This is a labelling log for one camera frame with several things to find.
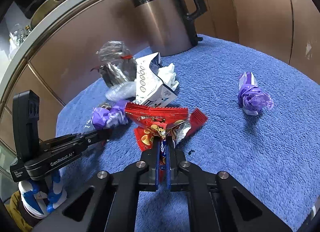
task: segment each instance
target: blue textured surface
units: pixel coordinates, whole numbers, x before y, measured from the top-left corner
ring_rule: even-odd
[[[206,36],[193,49],[163,58],[164,66],[171,62],[180,82],[172,104],[199,107],[209,118],[180,145],[187,160],[205,171],[228,171],[296,231],[320,194],[320,86],[271,56]],[[245,71],[271,95],[274,109],[247,116],[239,108],[238,76]],[[59,114],[56,135],[81,132],[106,90],[99,79],[80,92]],[[65,167],[67,192],[97,171],[116,172],[139,160],[135,126],[119,127],[106,146]],[[165,184],[156,193],[141,192],[136,231],[189,231],[184,194],[169,193]]]

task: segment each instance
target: brown metallic jug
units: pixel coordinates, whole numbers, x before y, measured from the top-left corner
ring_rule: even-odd
[[[194,19],[207,11],[204,0],[193,0],[196,11],[188,13],[184,0],[132,0],[148,34],[152,52],[169,56],[187,51],[202,38]]]

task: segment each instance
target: silver screw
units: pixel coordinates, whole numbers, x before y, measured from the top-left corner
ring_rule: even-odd
[[[191,165],[191,163],[188,162],[188,161],[182,161],[182,162],[180,162],[180,165],[181,165],[182,167],[189,167],[189,166]]]
[[[138,162],[136,162],[136,166],[137,166],[138,168],[143,168],[143,167],[146,166],[146,162],[144,162],[144,161],[138,161]]]
[[[97,176],[98,176],[99,179],[104,179],[104,178],[106,178],[108,176],[108,172],[100,171],[100,172],[98,172]]]
[[[229,174],[225,171],[219,172],[218,175],[221,179],[227,179],[229,177]]]

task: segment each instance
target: purple plastic bag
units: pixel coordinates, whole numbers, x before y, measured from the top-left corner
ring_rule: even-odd
[[[96,130],[116,127],[128,123],[124,113],[127,100],[118,101],[110,110],[105,108],[94,108],[92,113],[92,124]]]
[[[262,92],[253,73],[245,72],[239,77],[239,106],[247,115],[258,115],[263,106],[271,110],[274,106],[273,100],[268,93]]]

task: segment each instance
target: gloved hand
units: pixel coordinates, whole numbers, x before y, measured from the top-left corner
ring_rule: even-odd
[[[31,216],[38,219],[45,218],[67,198],[58,170],[44,180],[29,179],[19,182],[19,191],[25,209]]]

